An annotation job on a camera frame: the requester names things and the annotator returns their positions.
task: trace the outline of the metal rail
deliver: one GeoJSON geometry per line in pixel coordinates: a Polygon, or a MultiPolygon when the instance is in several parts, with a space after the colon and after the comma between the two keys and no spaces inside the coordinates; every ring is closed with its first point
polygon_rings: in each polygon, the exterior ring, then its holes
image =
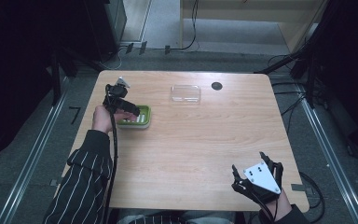
{"type": "MultiPolygon", "coordinates": [[[[296,85],[299,91],[304,91],[304,88],[300,85],[296,85]]],[[[342,168],[333,147],[328,140],[328,137],[324,131],[324,128],[319,121],[316,111],[310,108],[310,105],[306,101],[302,101],[304,111],[310,121],[310,125],[315,132],[316,138],[321,145],[322,152],[329,164],[333,177],[335,178],[341,195],[348,206],[348,210],[351,213],[353,223],[358,223],[358,197],[354,191],[351,182],[347,178],[344,169],[342,168]]]]}
{"type": "Polygon", "coordinates": [[[32,174],[34,173],[34,169],[40,159],[54,123],[60,114],[63,102],[66,98],[66,93],[69,89],[69,83],[69,78],[65,77],[62,83],[62,96],[58,103],[53,106],[48,113],[48,117],[42,127],[42,130],[37,136],[36,141],[34,142],[34,146],[30,152],[30,155],[28,156],[27,161],[24,163],[21,173],[8,195],[7,202],[0,215],[0,223],[10,223],[17,211],[22,196],[30,182],[32,174]]]}

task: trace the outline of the hand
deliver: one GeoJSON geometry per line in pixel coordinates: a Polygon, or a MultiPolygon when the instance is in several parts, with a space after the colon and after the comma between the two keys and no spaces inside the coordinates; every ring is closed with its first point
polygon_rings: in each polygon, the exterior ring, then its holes
{"type": "MultiPolygon", "coordinates": [[[[282,188],[282,172],[283,166],[280,162],[276,163],[269,159],[263,152],[260,152],[261,158],[264,160],[272,175],[275,173],[275,181],[278,187],[282,188]]],[[[246,196],[258,204],[266,204],[273,202],[279,198],[279,195],[269,190],[262,189],[254,184],[249,179],[242,179],[237,171],[235,165],[232,165],[232,174],[234,175],[234,183],[231,187],[238,193],[246,196]]]]}
{"type": "MultiPolygon", "coordinates": [[[[136,120],[136,116],[132,113],[118,110],[115,114],[115,121],[118,122],[122,119],[136,120]]],[[[101,131],[103,133],[112,132],[112,121],[110,119],[109,112],[103,105],[97,105],[94,111],[94,117],[92,119],[92,130],[101,131]]]]}

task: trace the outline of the black glove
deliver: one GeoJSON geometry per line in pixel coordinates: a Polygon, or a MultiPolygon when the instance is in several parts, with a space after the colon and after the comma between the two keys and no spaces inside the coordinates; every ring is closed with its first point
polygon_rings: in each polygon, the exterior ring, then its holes
{"type": "MultiPolygon", "coordinates": [[[[273,162],[263,152],[260,152],[260,155],[268,166],[272,175],[274,175],[275,172],[275,181],[277,182],[278,187],[282,189],[282,164],[280,162],[273,162]]],[[[262,189],[254,185],[249,179],[242,179],[238,174],[238,170],[235,165],[232,165],[232,174],[234,175],[234,183],[231,185],[231,187],[238,193],[243,194],[247,198],[253,200],[255,203],[267,204],[279,198],[279,194],[273,193],[267,189],[262,189]]]]}

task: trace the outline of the round black hole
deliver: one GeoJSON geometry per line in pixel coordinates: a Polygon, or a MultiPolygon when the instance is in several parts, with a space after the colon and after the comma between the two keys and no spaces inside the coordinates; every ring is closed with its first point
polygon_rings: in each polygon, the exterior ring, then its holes
{"type": "Polygon", "coordinates": [[[212,83],[212,89],[214,89],[216,91],[220,91],[220,90],[222,90],[222,88],[223,88],[222,83],[220,83],[220,82],[212,83]]]}

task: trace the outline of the wrist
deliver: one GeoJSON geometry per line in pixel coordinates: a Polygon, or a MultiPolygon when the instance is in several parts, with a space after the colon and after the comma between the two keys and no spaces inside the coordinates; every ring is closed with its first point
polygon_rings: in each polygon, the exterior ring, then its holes
{"type": "MultiPolygon", "coordinates": [[[[278,221],[282,219],[284,216],[289,214],[292,211],[292,205],[289,203],[289,200],[286,196],[286,193],[282,189],[280,197],[271,203],[266,204],[267,209],[270,211],[270,213],[274,216],[276,213],[275,220],[278,221]]],[[[269,218],[268,212],[262,209],[264,214],[269,218]]]]}
{"type": "Polygon", "coordinates": [[[101,124],[99,122],[93,122],[92,123],[92,126],[91,126],[91,129],[92,130],[95,130],[95,131],[100,131],[102,133],[106,133],[106,134],[109,134],[109,129],[108,127],[106,127],[105,124],[101,124]]]}

